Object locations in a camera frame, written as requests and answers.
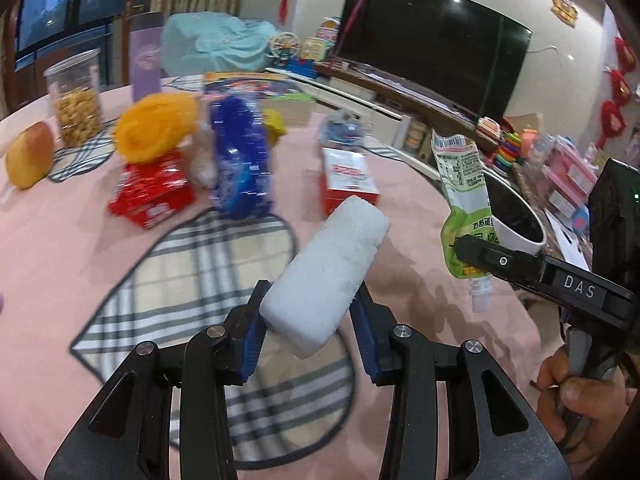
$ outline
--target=flat screen tv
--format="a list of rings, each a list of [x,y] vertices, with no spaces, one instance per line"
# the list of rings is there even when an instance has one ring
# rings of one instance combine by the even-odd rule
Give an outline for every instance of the flat screen tv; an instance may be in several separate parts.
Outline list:
[[[471,0],[345,0],[338,56],[415,82],[500,121],[531,31]]]

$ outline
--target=jar of snacks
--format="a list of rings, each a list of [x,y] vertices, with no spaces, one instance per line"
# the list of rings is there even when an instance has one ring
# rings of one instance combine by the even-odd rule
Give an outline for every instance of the jar of snacks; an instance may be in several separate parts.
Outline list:
[[[56,63],[44,71],[65,146],[81,146],[102,130],[99,49]]]

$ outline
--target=orange fluffy object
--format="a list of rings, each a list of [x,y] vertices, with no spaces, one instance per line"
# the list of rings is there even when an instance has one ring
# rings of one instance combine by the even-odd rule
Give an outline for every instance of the orange fluffy object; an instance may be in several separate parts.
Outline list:
[[[116,123],[116,150],[133,164],[156,160],[193,133],[196,110],[196,101],[187,92],[148,95]]]

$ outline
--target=teal fabric cover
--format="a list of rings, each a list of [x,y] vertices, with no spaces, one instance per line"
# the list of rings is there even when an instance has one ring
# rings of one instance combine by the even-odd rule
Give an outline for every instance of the teal fabric cover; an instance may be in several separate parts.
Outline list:
[[[169,76],[205,72],[260,72],[277,33],[269,22],[241,20],[222,12],[169,17],[162,32],[162,68]]]

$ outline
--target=white foam block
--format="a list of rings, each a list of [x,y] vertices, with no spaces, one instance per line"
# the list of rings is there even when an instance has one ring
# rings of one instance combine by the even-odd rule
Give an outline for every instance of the white foam block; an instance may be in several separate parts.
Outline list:
[[[284,348],[301,359],[338,328],[389,231],[389,218],[350,196],[271,285],[260,314]]]

